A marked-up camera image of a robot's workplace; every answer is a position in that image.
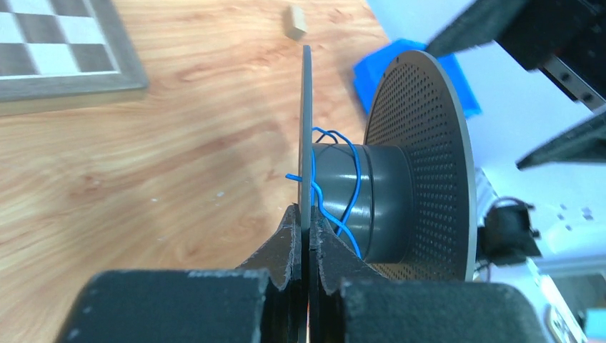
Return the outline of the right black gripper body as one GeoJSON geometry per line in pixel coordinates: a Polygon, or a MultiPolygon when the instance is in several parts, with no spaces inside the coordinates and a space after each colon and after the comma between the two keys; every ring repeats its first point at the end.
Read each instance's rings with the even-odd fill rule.
{"type": "Polygon", "coordinates": [[[497,43],[571,100],[591,110],[605,104],[604,1],[529,1],[497,43]]]}

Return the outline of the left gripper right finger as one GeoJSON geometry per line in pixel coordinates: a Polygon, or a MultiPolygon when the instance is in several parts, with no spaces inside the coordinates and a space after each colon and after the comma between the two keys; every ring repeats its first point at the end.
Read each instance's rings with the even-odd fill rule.
{"type": "Polygon", "coordinates": [[[356,257],[317,209],[309,230],[311,342],[546,342],[507,284],[391,280],[356,257]]]}

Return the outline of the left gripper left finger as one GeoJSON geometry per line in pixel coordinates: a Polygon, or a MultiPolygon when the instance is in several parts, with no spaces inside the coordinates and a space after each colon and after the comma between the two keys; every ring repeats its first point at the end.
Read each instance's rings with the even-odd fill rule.
{"type": "Polygon", "coordinates": [[[114,269],[78,293],[58,342],[300,342],[302,235],[287,207],[233,269],[114,269]]]}

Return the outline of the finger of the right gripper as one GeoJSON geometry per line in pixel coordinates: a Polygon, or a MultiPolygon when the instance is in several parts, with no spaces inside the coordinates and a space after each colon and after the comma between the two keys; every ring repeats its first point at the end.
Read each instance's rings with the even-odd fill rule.
{"type": "Polygon", "coordinates": [[[605,163],[605,106],[516,162],[519,170],[548,163],[605,163]]]}
{"type": "Polygon", "coordinates": [[[490,43],[527,5],[527,0],[476,0],[443,28],[424,51],[441,57],[490,43]]]}

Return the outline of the dark grey cable spool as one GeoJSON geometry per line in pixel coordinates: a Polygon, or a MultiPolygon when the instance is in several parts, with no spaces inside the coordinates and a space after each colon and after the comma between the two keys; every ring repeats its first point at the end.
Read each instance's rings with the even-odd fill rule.
{"type": "Polygon", "coordinates": [[[456,91],[430,54],[394,59],[361,144],[313,125],[312,53],[303,48],[298,208],[309,328],[309,230],[317,209],[356,257],[391,280],[468,282],[475,262],[470,138],[456,91]]]}

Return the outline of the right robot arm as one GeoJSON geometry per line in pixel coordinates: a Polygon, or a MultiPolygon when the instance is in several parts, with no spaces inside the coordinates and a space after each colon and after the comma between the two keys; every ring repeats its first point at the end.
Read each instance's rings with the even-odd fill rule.
{"type": "Polygon", "coordinates": [[[482,106],[477,164],[503,204],[532,205],[528,278],[557,342],[605,340],[605,3],[468,1],[433,37],[463,55],[482,106]]]}

